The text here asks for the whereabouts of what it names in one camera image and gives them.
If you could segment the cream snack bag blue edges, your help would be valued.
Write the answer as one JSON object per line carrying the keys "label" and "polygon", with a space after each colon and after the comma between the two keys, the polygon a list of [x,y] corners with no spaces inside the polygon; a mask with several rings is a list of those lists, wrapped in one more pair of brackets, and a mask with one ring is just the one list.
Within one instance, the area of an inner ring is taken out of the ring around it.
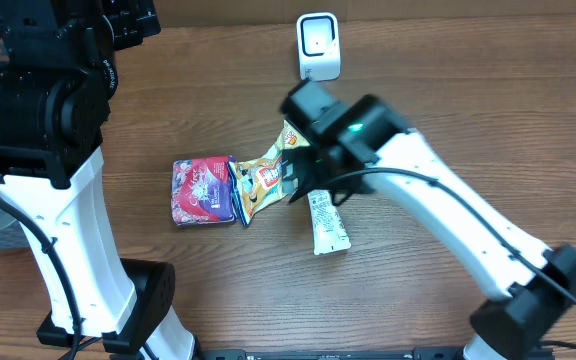
{"label": "cream snack bag blue edges", "polygon": [[256,213],[282,200],[283,151],[308,146],[309,142],[287,120],[275,143],[260,158],[229,162],[234,206],[244,227]]}

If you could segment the white tube with gold cap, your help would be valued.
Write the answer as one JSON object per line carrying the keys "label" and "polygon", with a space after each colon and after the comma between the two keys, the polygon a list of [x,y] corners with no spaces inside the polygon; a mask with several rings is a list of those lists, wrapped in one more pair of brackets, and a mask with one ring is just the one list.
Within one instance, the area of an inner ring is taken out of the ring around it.
{"label": "white tube with gold cap", "polygon": [[307,198],[313,228],[314,254],[324,255],[348,250],[351,241],[329,192],[313,190],[307,194]]}

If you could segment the red purple tissue pack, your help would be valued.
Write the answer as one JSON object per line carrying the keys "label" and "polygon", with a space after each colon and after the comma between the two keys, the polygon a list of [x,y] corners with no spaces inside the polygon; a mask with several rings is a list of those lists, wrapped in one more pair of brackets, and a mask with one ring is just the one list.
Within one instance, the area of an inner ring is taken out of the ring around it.
{"label": "red purple tissue pack", "polygon": [[229,163],[215,156],[178,160],[172,167],[171,215],[178,226],[237,221]]}

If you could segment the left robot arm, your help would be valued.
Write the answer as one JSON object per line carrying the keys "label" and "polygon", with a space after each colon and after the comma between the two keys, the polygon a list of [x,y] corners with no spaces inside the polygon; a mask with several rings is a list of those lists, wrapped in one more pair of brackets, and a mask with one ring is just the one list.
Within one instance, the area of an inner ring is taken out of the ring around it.
{"label": "left robot arm", "polygon": [[94,342],[124,359],[201,355],[173,266],[119,256],[103,194],[115,55],[159,31],[152,0],[0,0],[0,209],[48,289],[38,340],[68,358]]}

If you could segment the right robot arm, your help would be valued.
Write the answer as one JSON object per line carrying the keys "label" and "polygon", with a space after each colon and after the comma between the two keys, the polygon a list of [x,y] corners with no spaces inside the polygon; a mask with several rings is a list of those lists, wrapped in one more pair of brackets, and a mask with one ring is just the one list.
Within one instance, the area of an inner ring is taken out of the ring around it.
{"label": "right robot arm", "polygon": [[525,359],[576,301],[576,249],[552,248],[505,218],[382,99],[349,105],[311,80],[280,106],[308,147],[294,196],[376,192],[417,218],[471,275],[485,302],[471,315],[464,359]]}

